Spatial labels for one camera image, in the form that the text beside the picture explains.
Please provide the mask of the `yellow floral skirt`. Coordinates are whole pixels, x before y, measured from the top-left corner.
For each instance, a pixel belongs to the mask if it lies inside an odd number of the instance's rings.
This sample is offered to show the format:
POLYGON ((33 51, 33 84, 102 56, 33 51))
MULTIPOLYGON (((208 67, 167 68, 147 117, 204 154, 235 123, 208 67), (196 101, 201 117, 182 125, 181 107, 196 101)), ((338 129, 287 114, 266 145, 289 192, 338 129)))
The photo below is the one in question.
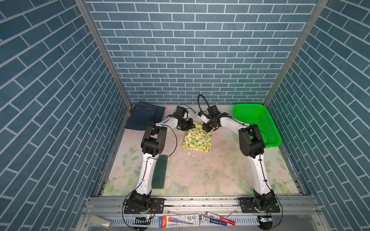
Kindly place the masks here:
POLYGON ((195 122, 194 125, 195 128, 187 131, 182 147, 195 151, 210 152, 213 140, 212 132, 206 132, 202 128, 203 122, 195 122))

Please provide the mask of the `green plastic basket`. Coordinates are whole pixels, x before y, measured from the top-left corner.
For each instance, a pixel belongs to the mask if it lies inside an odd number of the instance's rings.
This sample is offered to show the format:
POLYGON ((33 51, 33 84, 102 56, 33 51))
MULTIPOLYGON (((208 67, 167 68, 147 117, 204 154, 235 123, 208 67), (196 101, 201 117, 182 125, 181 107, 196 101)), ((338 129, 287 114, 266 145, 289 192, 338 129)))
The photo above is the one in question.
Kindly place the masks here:
POLYGON ((272 119, 269 110, 259 104, 237 104, 233 107, 236 120, 246 124, 256 124, 263 131, 262 137, 267 142, 267 148, 279 147, 281 135, 272 119))

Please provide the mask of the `dark blue denim skirt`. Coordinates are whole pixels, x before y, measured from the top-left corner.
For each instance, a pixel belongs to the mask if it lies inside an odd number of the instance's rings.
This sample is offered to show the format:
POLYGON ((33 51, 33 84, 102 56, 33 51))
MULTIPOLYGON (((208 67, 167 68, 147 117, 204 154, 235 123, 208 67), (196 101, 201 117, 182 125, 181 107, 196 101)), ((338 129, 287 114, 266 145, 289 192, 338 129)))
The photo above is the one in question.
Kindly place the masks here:
POLYGON ((156 124, 162 121, 165 107, 151 105, 146 102, 137 103, 130 113, 126 129, 145 131, 149 123, 156 124))

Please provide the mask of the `dark green rectangular board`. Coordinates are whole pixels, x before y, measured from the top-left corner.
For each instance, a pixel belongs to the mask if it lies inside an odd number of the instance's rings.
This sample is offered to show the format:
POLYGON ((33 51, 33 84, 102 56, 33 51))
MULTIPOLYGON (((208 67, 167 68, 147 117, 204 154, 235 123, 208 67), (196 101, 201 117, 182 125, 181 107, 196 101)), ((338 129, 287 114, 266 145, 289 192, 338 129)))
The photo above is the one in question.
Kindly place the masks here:
POLYGON ((152 189, 163 189, 165 184, 168 157, 160 155, 154 169, 152 189))

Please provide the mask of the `red plaid skirt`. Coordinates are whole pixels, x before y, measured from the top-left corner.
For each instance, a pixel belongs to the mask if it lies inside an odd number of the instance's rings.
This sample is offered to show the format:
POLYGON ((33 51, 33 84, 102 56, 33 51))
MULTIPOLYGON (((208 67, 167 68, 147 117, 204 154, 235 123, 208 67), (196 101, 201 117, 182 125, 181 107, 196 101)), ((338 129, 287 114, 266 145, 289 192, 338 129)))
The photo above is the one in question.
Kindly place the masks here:
POLYGON ((129 110, 128 110, 128 114, 127 114, 127 118, 130 118, 131 116, 131 113, 132 113, 132 110, 134 109, 134 107, 131 107, 129 110))

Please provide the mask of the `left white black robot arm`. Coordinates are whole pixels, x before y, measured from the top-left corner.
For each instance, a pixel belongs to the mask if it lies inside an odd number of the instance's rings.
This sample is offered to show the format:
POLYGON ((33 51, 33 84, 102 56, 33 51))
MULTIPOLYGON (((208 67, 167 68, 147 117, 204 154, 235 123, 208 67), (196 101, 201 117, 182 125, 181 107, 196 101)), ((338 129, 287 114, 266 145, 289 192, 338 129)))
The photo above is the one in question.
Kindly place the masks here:
POLYGON ((156 124, 148 124, 141 147, 143 151, 142 169, 136 188, 129 194, 127 204, 133 206, 135 212, 145 213, 151 208, 152 180, 156 163, 163 159, 162 152, 165 148, 167 129, 172 131, 180 127, 180 130, 187 131, 195 128, 192 118, 185 119, 181 116, 167 116, 164 121, 156 124))

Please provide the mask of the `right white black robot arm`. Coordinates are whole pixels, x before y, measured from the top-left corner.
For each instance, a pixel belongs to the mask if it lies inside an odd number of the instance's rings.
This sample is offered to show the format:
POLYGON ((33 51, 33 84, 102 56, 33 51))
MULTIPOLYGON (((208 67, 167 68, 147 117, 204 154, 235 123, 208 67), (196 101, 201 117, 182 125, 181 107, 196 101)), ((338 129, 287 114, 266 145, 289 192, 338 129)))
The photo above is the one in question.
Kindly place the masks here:
POLYGON ((277 199, 267 179, 263 156, 265 142, 259 127, 242 123, 228 113, 211 116, 199 112, 198 117, 204 122, 202 128, 206 132, 224 127, 239 136, 240 150, 249 160, 252 170, 255 208, 261 212, 269 210, 277 203, 277 199))

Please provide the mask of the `blue marker pen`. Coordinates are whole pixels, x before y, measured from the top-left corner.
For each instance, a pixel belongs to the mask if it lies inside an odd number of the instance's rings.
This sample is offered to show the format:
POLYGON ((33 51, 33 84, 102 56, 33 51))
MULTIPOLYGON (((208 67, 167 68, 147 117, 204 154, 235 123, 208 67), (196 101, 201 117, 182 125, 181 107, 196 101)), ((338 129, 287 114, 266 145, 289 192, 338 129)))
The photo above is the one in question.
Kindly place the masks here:
POLYGON ((201 219, 201 221, 203 223, 210 223, 210 224, 215 224, 215 225, 227 226, 227 223, 226 222, 221 221, 221 220, 216 219, 216 218, 211 218, 211 217, 207 217, 207 216, 201 216, 200 219, 201 219))

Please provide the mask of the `marker package box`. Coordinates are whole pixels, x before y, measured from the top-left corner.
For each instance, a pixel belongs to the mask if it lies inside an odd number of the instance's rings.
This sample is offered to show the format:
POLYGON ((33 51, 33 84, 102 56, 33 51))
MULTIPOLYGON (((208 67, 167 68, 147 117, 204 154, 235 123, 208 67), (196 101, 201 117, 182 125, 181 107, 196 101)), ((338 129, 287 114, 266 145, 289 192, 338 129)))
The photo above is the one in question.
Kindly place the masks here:
POLYGON ((198 214, 161 216, 158 219, 159 228, 197 227, 200 226, 198 214))

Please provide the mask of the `grey white small device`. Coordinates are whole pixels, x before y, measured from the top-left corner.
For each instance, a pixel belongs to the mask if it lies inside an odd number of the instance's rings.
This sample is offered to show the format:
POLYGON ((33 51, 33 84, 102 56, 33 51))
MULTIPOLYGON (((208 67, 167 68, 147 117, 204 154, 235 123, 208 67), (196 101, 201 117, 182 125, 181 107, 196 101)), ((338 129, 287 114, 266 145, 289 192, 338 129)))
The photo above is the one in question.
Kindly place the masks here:
POLYGON ((98 216, 91 216, 90 223, 107 229, 111 229, 113 227, 113 222, 98 216))

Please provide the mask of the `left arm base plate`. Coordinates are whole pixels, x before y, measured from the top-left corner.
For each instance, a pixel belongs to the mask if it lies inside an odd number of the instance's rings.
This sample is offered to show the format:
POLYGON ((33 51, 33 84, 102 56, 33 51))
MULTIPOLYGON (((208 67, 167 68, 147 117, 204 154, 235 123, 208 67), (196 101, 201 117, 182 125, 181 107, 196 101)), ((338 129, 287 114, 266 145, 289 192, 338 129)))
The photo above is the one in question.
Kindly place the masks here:
POLYGON ((150 198, 145 201, 134 201, 133 199, 127 199, 124 206, 124 214, 149 214, 152 213, 162 214, 164 209, 164 198, 150 198))

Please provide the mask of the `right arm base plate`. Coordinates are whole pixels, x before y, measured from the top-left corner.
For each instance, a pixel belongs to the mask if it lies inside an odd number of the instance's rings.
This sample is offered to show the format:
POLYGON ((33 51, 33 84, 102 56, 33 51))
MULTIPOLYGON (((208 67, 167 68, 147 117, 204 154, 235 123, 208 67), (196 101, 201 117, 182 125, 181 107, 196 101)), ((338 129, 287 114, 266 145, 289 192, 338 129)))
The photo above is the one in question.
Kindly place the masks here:
POLYGON ((274 199, 261 199, 253 197, 240 197, 237 199, 241 207, 242 213, 279 213, 280 206, 277 200, 274 199))

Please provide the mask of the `aluminium front rail frame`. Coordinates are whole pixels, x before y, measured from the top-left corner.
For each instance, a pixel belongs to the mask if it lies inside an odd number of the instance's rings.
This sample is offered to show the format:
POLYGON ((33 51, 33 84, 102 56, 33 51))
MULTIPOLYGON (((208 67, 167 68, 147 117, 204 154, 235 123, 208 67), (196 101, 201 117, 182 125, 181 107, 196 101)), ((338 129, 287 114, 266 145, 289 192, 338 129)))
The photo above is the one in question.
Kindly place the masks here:
MULTIPOLYGON (((279 213, 242 213, 236 196, 153 196, 164 198, 162 214, 124 214, 124 197, 91 197, 77 225, 78 231, 113 231, 137 229, 153 231, 159 229, 159 217, 172 215, 198 214, 199 218, 207 212, 217 214, 232 220, 235 226, 228 224, 226 228, 241 228, 251 226, 254 230, 266 228, 272 231, 328 231, 329 226, 313 196, 290 194, 278 195, 279 213), (98 216, 113 222, 113 227, 107 229, 90 223, 91 216, 98 216)), ((200 227, 221 228, 221 225, 203 223, 200 227)))

